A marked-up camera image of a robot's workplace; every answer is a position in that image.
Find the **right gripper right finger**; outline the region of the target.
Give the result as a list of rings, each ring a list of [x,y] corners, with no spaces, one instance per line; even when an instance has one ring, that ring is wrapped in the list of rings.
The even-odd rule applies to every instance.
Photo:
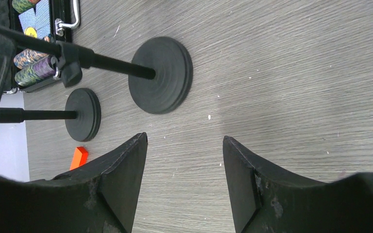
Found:
[[[237,233],[373,233],[373,172],[324,183],[286,170],[230,136],[222,149]]]

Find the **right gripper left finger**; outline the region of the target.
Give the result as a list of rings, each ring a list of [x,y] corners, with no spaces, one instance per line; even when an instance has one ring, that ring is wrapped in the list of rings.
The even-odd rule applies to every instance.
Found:
[[[138,133],[51,180],[0,176],[0,233],[130,233],[147,147]]]

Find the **black front microphone stand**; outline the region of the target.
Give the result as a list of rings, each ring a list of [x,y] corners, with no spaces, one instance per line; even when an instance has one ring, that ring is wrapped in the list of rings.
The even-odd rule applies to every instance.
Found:
[[[58,42],[54,51],[64,87],[78,84],[84,68],[127,74],[133,101],[150,114],[175,110],[187,97],[193,81],[193,63],[187,49],[166,36],[147,40],[130,63],[68,42]]]

